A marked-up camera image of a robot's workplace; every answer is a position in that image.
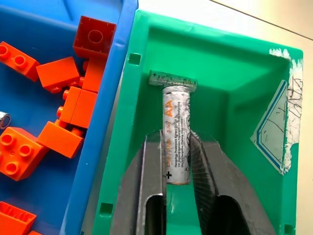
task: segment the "green tray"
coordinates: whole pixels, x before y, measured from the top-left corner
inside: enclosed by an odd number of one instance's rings
[[[292,62],[269,53],[276,48],[281,51],[272,54],[287,57],[288,50],[295,61],[303,58],[298,49],[136,12],[93,235],[109,235],[123,174],[145,135],[162,129],[162,88],[148,84],[150,70],[198,81],[191,95],[191,128],[220,143],[256,190],[277,234],[295,234],[297,141],[289,154],[291,167],[277,167],[250,139],[278,88],[289,84]],[[287,142],[283,132],[278,148]],[[167,234],[200,235],[193,185],[168,185],[167,193]]]

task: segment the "orange lego brick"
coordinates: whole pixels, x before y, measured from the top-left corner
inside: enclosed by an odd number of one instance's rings
[[[41,234],[35,231],[31,231],[28,235],[41,235]]]
[[[35,170],[48,149],[21,128],[8,127],[0,136],[0,172],[15,181]]]
[[[32,81],[38,80],[36,67],[40,64],[30,56],[17,50],[6,42],[0,43],[0,62],[23,74]]]
[[[36,215],[0,202],[0,234],[26,235],[36,219]]]
[[[107,58],[116,25],[86,16],[80,18],[73,48],[77,56]]]
[[[38,136],[37,142],[68,158],[74,158],[83,143],[83,132],[76,128],[68,131],[64,129],[65,125],[59,120],[55,123],[49,121]]]
[[[87,67],[86,74],[79,80],[83,90],[98,93],[106,62],[105,59],[90,58],[87,66],[84,63],[84,67]]]
[[[77,87],[70,87],[69,90],[65,90],[63,93],[63,99],[65,100],[64,106],[59,107],[57,111],[57,117],[60,121],[64,121],[70,123],[78,97],[80,95],[80,88]]]
[[[58,93],[63,87],[79,83],[79,73],[73,57],[40,65],[36,69],[43,88],[51,93]]]
[[[97,93],[81,90],[70,124],[88,128]]]

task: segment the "lego stud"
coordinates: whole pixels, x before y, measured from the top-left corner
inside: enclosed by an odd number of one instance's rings
[[[77,128],[75,128],[75,127],[73,127],[73,129],[72,129],[72,131],[71,131],[71,133],[73,133],[73,134],[75,134],[75,135],[77,135],[77,136],[79,136],[79,137],[81,137],[82,135],[83,135],[83,131],[81,131],[81,130],[79,130],[79,129],[77,129]]]
[[[4,146],[12,146],[15,142],[15,136],[12,134],[4,134],[0,141]]]
[[[103,40],[103,34],[99,30],[92,30],[88,34],[88,40],[93,44],[99,44]]]
[[[17,56],[15,56],[14,58],[13,58],[13,62],[14,62],[14,64],[15,64],[15,66],[16,67],[18,67],[19,69],[25,69],[26,68],[26,66],[27,66],[27,61],[26,61],[26,59],[25,59],[25,57],[24,56],[22,56],[22,55],[17,55]]]
[[[62,111],[63,111],[63,106],[60,106],[60,107],[58,108],[58,111],[57,111],[57,117],[58,117],[58,118],[61,116]]]
[[[33,148],[31,145],[29,144],[22,144],[20,146],[20,149],[19,149],[19,154],[22,156],[22,157],[29,157],[30,155],[32,155],[33,153]]]
[[[10,162],[5,166],[5,171],[8,175],[15,175],[20,169],[18,162]]]
[[[84,84],[85,78],[84,77],[80,77],[79,79],[79,86],[82,87]]]
[[[69,93],[69,90],[65,90],[64,91],[64,93],[63,93],[63,100],[67,99],[68,93]]]
[[[2,59],[7,59],[10,56],[10,52],[8,47],[4,46],[4,45],[0,45],[0,58]]]
[[[68,84],[69,87],[76,87],[79,84],[78,81],[72,81]]]
[[[55,87],[55,88],[52,88],[52,89],[50,90],[50,92],[51,92],[52,94],[56,94],[56,93],[59,93],[61,90],[62,90],[62,89],[61,89],[60,87]]]
[[[54,122],[54,124],[56,124],[57,126],[60,126],[60,127],[62,127],[62,128],[66,128],[66,126],[67,126],[67,123],[66,123],[66,122],[60,121],[60,120],[58,120],[58,119]]]

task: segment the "plus sign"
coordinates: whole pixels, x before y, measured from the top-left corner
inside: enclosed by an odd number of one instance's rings
[[[167,179],[169,179],[172,175],[171,175],[170,172],[168,171],[167,174],[166,174],[166,176],[167,176]]]

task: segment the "blue tray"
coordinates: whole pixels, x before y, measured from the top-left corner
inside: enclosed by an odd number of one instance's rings
[[[19,182],[0,174],[0,201],[36,214],[32,230],[44,235],[78,235],[122,73],[137,0],[5,2],[0,3],[0,42],[11,44],[42,64],[75,57],[72,44],[81,15],[117,23],[82,151],[74,159],[50,151],[35,172]],[[82,60],[75,59],[81,68]],[[35,136],[47,121],[56,120],[56,111],[64,104],[62,94],[50,94],[40,81],[33,83],[4,65],[0,65],[0,100],[0,111],[11,114],[11,126]]]

